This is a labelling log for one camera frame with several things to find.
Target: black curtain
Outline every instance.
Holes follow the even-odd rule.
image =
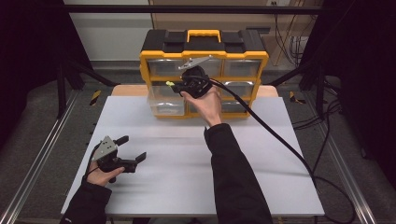
[[[21,116],[27,93],[56,80],[60,63],[73,59],[92,69],[69,14],[43,10],[42,4],[64,2],[5,0],[0,6],[0,147]],[[81,87],[78,72],[67,65],[64,70],[72,86]]]
[[[352,2],[325,1],[340,13],[318,17],[302,63],[336,26],[319,64],[341,79],[340,99],[362,148],[396,188],[396,1],[357,0],[347,12]]]

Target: black jacket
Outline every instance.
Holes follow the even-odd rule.
[[[212,152],[219,224],[273,223],[259,182],[238,146],[230,125],[223,123],[205,130],[205,140]],[[110,189],[90,183],[82,184],[61,223],[106,223],[105,207],[110,195]]]

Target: person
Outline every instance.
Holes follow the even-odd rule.
[[[271,213],[259,182],[241,151],[231,129],[221,119],[221,102],[217,87],[194,99],[180,93],[192,104],[208,124],[204,137],[212,153],[211,165],[219,224],[273,223]],[[61,223],[106,223],[105,207],[111,190],[106,182],[122,173],[122,168],[110,173],[100,169],[92,172],[71,200]]]

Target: yellow toolbox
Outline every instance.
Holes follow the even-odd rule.
[[[184,71],[179,67],[190,59],[208,56],[209,60],[199,64],[205,73],[252,106],[268,61],[257,31],[150,30],[140,53],[140,72],[148,86],[148,103],[154,116],[175,119],[199,116],[166,82],[181,81]],[[221,106],[225,119],[249,116],[227,91],[221,91]]]

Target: white table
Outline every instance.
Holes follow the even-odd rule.
[[[280,97],[258,97],[253,110],[301,153]],[[301,162],[252,117],[225,120],[255,175],[274,217],[324,215],[317,192]],[[106,135],[130,140],[118,156],[133,160],[147,151],[134,174],[107,184],[113,194],[110,215],[126,217],[201,217],[216,214],[211,154],[201,119],[156,119],[144,96],[109,96],[62,209],[78,189],[93,147]]]

